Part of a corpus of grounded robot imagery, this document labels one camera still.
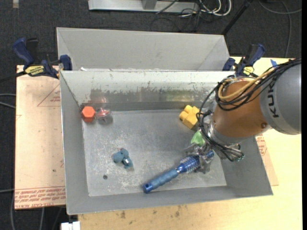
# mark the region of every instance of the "table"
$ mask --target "table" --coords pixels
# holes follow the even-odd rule
[[[275,59],[278,63],[284,62],[285,59]],[[270,59],[263,58],[255,65],[255,73],[263,72],[264,69],[271,65]],[[50,78],[31,78],[37,79],[26,83],[24,87],[28,91],[33,91],[27,102],[35,102],[41,99],[36,107],[41,106],[41,114],[37,114],[36,118],[32,118],[32,122],[28,127],[24,127],[27,122],[18,123],[23,115],[21,108],[25,103],[24,97],[19,95],[22,89],[17,84],[17,111],[16,111],[16,171],[15,183],[24,186],[24,188],[16,188],[23,190],[24,198],[15,198],[15,200],[28,200],[22,206],[43,207],[48,205],[63,205],[65,195],[63,195],[64,170],[61,164],[62,149],[60,142],[60,131],[55,130],[60,126],[60,108],[58,101],[57,83]],[[33,88],[32,84],[45,83],[45,88],[49,84],[51,91],[47,90],[47,95],[43,98]],[[43,111],[54,112],[54,116],[46,117]],[[40,131],[44,135],[41,137],[40,132],[33,129],[36,124],[42,125],[37,118],[39,115],[47,118],[48,125]],[[28,136],[30,131],[34,134],[35,142],[33,146],[27,146],[23,140],[21,144],[22,134]],[[95,229],[302,229],[302,165],[301,165],[301,135],[290,136],[281,134],[275,130],[269,130],[263,134],[266,141],[267,149],[270,156],[266,159],[272,160],[275,173],[278,178],[278,186],[273,186],[273,196],[263,196],[254,198],[243,198],[227,201],[197,203],[190,205],[178,205],[171,207],[142,208],[125,211],[111,211],[95,214],[79,215],[82,230]],[[31,153],[38,163],[29,163],[22,156]],[[43,189],[44,185],[49,184],[53,189],[58,186],[61,190],[47,192]]]

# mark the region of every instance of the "yellow block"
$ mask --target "yellow block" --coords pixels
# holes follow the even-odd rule
[[[197,123],[196,113],[200,110],[197,107],[192,107],[187,105],[184,110],[180,113],[179,118],[182,120],[182,123],[192,129]]]

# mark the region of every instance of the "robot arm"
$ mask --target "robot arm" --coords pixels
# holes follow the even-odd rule
[[[239,159],[240,142],[270,128],[300,134],[301,60],[270,68],[257,78],[224,79],[215,88],[215,100],[208,126],[203,122],[208,113],[199,113],[198,120],[207,144],[221,158]]]

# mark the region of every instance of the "blue plastic part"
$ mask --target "blue plastic part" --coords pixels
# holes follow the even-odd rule
[[[208,152],[208,153],[206,154],[206,157],[207,157],[208,159],[213,158],[213,157],[214,157],[214,152],[213,152],[213,150],[211,150],[210,152]]]
[[[277,62],[275,60],[270,60],[271,61],[271,64],[272,64],[272,67],[276,67],[277,66]]]
[[[226,63],[224,64],[224,67],[223,67],[223,70],[222,70],[222,71],[230,71],[230,70],[233,68],[235,62],[236,62],[235,59],[229,58],[229,59],[226,61]]]
[[[123,164],[124,164],[124,168],[125,169],[133,167],[133,163],[132,163],[131,158],[124,158],[123,159]]]
[[[154,178],[150,182],[143,185],[143,191],[149,193],[152,190],[164,185],[165,183],[176,178],[180,173],[189,173],[195,171],[200,166],[198,156],[189,156],[180,161],[180,165],[176,169],[171,169],[164,174]]]
[[[59,57],[60,62],[63,64],[63,70],[72,70],[71,58],[68,55],[61,55]]]
[[[112,158],[113,158],[113,161],[115,163],[119,163],[119,162],[123,161],[124,155],[119,151],[119,152],[113,154]]]
[[[146,183],[143,185],[143,191],[145,193],[149,193],[152,190],[164,185],[165,183],[173,180],[178,176],[177,170],[176,169],[171,169],[164,174],[154,178],[150,182]]]
[[[24,37],[19,38],[13,44],[13,50],[19,58],[23,59],[26,62],[25,67],[28,67],[29,65],[33,64],[34,59],[27,50]]]
[[[198,169],[200,166],[200,159],[197,156],[189,156],[180,161],[180,165],[177,167],[179,173],[192,172]]]
[[[120,150],[120,152],[121,152],[122,155],[124,155],[125,159],[129,157],[129,153],[128,153],[128,151],[126,149],[122,148]]]

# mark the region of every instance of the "orange hexagonal object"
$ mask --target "orange hexagonal object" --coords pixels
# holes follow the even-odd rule
[[[82,118],[86,123],[91,123],[95,118],[95,110],[92,106],[85,106],[82,109]]]

